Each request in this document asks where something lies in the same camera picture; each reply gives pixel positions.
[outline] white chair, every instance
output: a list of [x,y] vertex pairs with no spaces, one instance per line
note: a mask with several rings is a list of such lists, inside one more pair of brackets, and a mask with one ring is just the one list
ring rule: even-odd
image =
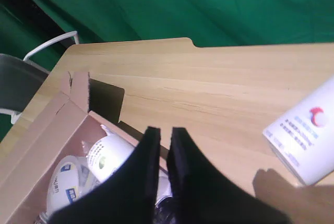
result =
[[43,84],[49,71],[29,60],[40,50],[64,39],[74,37],[79,44],[78,32],[72,31],[50,39],[31,50],[23,60],[0,54],[0,113],[11,115],[11,123],[20,117],[39,87]]

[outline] green cloth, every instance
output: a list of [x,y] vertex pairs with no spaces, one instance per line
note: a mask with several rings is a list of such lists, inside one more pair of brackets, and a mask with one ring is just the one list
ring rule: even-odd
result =
[[189,37],[197,46],[328,42],[332,0],[34,0],[83,42]]

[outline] wooden table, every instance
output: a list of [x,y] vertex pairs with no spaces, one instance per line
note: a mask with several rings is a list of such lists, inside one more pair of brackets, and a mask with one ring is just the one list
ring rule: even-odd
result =
[[172,126],[186,127],[223,174],[296,223],[334,223],[334,174],[298,188],[261,134],[331,77],[334,44],[197,48],[184,38],[73,45],[0,144],[0,159],[68,70],[124,88],[120,120],[140,132],[160,127],[167,148]]

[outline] cardboard box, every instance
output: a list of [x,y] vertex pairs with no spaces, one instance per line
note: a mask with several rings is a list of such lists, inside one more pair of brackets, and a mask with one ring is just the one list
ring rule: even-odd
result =
[[[100,124],[136,146],[138,141],[116,126],[124,90],[89,74],[66,74],[50,101],[13,151],[0,163],[0,223],[33,223],[45,211],[52,173],[66,155],[84,156],[82,141],[105,136]],[[166,169],[165,160],[160,166]]]

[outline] white bottle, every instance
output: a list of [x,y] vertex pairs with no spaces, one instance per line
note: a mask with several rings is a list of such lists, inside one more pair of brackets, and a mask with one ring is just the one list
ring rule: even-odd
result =
[[305,185],[334,170],[334,76],[264,131],[275,154]]
[[[90,171],[102,183],[106,181],[131,155],[135,149],[129,142],[112,133],[106,126],[101,125],[107,136],[98,140],[87,155]],[[172,196],[168,175],[159,170],[157,203]]]
[[46,213],[41,213],[41,219],[47,219],[56,210],[75,202],[98,184],[87,167],[85,157],[64,157],[51,177],[46,196]]

